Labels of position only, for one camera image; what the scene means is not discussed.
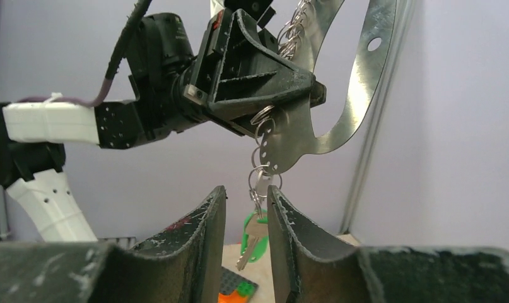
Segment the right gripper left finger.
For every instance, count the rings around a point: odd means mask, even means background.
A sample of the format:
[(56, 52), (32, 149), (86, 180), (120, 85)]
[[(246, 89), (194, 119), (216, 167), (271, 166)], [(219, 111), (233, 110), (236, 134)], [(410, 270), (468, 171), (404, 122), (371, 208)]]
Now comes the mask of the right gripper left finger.
[(0, 302), (216, 302), (226, 190), (129, 249), (100, 242), (0, 242)]

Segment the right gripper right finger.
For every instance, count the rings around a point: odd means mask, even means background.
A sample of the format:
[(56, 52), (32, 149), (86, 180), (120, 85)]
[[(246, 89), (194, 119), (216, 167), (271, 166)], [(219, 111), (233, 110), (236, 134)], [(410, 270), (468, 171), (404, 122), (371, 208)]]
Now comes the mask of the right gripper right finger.
[(276, 302), (509, 302), (497, 247), (355, 246), (267, 190)]

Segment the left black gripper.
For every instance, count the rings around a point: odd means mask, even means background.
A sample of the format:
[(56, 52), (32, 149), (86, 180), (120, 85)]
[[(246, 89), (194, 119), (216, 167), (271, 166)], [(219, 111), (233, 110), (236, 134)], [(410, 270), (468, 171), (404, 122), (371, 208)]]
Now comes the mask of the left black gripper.
[(275, 38), (245, 9), (211, 18), (194, 63), (183, 75), (183, 129), (213, 122), (254, 136), (252, 118), (268, 106), (306, 99), (323, 104), (326, 86), (276, 53)]

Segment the green key tag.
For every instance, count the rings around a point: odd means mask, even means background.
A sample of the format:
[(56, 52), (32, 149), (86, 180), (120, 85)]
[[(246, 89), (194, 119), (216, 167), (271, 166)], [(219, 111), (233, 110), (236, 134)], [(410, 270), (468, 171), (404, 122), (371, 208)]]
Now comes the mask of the green key tag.
[(267, 210), (252, 212), (243, 223), (240, 259), (237, 268), (243, 270), (247, 263), (257, 262), (266, 252), (269, 242)]

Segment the silver key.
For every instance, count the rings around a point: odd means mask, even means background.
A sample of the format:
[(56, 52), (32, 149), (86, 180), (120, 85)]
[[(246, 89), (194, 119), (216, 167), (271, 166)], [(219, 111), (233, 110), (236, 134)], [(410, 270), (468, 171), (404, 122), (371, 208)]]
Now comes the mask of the silver key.
[(268, 236), (267, 217), (259, 217), (253, 215), (244, 226), (244, 235), (247, 236), (245, 243), (245, 249), (242, 251), (239, 257), (236, 268), (238, 271), (245, 269), (247, 263), (251, 260), (252, 254), (257, 244), (263, 238)]

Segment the metal key holder plate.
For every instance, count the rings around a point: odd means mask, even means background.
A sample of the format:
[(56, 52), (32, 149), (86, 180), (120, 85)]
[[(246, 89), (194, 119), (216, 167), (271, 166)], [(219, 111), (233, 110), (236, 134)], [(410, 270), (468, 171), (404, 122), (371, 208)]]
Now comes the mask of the metal key holder plate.
[[(342, 1), (300, 1), (279, 33), (281, 54), (313, 71)], [(394, 71), (411, 1), (370, 1), (361, 29), (344, 107), (335, 125), (316, 136), (311, 108), (325, 102), (327, 89), (317, 84), (305, 97), (264, 109), (252, 120), (256, 149), (251, 163), (265, 175), (286, 172), (304, 155), (333, 152), (349, 141), (368, 109), (385, 96)]]

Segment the steel split keyring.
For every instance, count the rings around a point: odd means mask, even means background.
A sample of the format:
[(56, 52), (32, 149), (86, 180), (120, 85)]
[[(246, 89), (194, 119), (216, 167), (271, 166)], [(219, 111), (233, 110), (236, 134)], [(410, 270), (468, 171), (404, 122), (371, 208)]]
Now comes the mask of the steel split keyring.
[(248, 175), (249, 189), (260, 196), (267, 196), (268, 187), (274, 183), (275, 175), (270, 174), (268, 168), (268, 165), (258, 165)]

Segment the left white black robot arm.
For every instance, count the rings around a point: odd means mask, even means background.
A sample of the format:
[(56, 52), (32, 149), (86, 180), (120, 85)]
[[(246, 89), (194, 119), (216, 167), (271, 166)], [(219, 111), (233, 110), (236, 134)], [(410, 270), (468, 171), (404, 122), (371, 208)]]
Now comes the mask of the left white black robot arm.
[(126, 150), (209, 121), (259, 138), (278, 106), (325, 101), (324, 86), (266, 30), (269, 1), (215, 5), (198, 53), (179, 15), (148, 15), (148, 7), (136, 3), (95, 99), (0, 102), (0, 186), (47, 242), (97, 239), (69, 187), (65, 143)]

